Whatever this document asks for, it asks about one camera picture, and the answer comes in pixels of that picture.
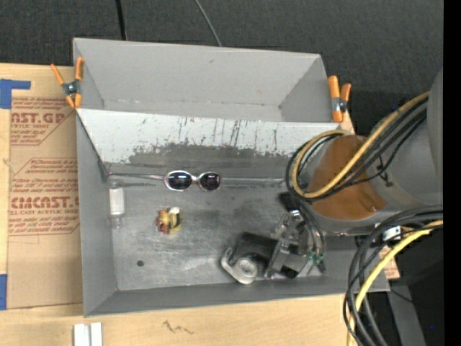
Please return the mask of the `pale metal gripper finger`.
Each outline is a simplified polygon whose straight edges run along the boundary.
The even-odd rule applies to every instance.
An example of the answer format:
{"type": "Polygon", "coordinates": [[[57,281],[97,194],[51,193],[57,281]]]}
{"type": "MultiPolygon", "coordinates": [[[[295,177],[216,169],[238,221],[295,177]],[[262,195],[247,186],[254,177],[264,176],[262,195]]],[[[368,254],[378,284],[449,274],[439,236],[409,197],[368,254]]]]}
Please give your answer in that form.
{"type": "Polygon", "coordinates": [[[307,254],[307,255],[291,254],[290,255],[290,270],[292,273],[291,276],[297,277],[298,275],[302,275],[302,276],[307,275],[311,262],[312,262],[312,254],[307,254]]]}
{"type": "Polygon", "coordinates": [[[269,264],[265,271],[265,278],[273,279],[277,273],[280,273],[287,259],[288,251],[286,249],[274,250],[269,264]]]}

